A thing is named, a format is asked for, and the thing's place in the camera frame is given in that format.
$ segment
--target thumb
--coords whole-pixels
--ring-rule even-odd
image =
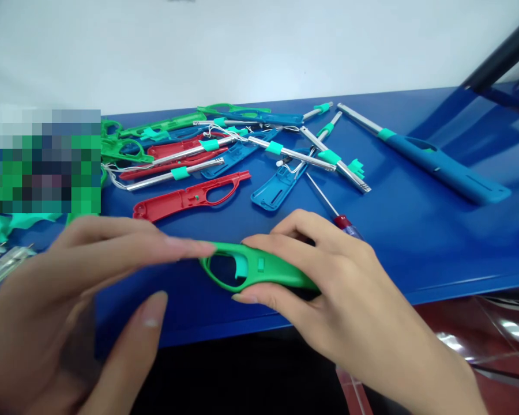
[[[244,304],[263,304],[281,313],[296,328],[313,318],[313,308],[287,288],[272,282],[254,284],[234,294],[232,299]]]
[[[166,306],[167,294],[160,291],[135,311],[79,415],[124,415],[131,412],[156,358]]]

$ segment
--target hand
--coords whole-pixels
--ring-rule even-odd
[[[0,413],[129,414],[156,356],[166,293],[136,310],[96,385],[65,366],[64,346],[78,317],[98,290],[140,268],[214,250],[141,220],[86,216],[69,225],[0,287]],[[92,349],[82,358],[82,367],[92,362]]]
[[[300,268],[321,295],[306,302],[281,285],[256,284],[236,301],[278,311],[312,348],[415,414],[486,414],[471,368],[437,339],[368,244],[304,210],[243,243]]]

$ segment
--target blue tabletop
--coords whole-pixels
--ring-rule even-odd
[[[374,247],[384,268],[412,304],[519,286],[519,114],[453,88],[304,99],[249,106],[305,114],[313,105],[343,102],[399,134],[426,139],[457,161],[509,187],[513,195],[496,205],[475,206],[411,164],[382,141],[343,116],[326,144],[344,161],[358,158],[372,192],[359,194],[342,176],[309,171],[332,204],[346,214]],[[125,128],[189,113],[190,109],[109,116]],[[317,132],[336,107],[306,122]],[[308,147],[290,132],[277,137],[288,148]],[[229,172],[249,170],[252,178],[216,207],[200,207],[161,220],[165,233],[239,243],[267,233],[294,209],[329,218],[311,184],[301,178],[277,212],[269,213],[250,195],[276,171],[277,157],[257,151]],[[129,193],[111,184],[102,193],[102,212],[131,216],[142,200],[203,182],[197,175]],[[44,245],[62,229],[39,223],[20,242]],[[150,294],[169,293],[160,346],[186,344],[288,325],[261,305],[243,305],[214,284],[196,261],[145,269],[97,296],[97,351],[107,353],[131,313]]]

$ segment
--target white wall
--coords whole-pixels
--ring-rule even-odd
[[[104,114],[453,86],[519,0],[0,0],[0,103]]]

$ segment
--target pixelated blur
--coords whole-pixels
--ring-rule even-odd
[[[0,213],[100,213],[100,111],[0,110]]]

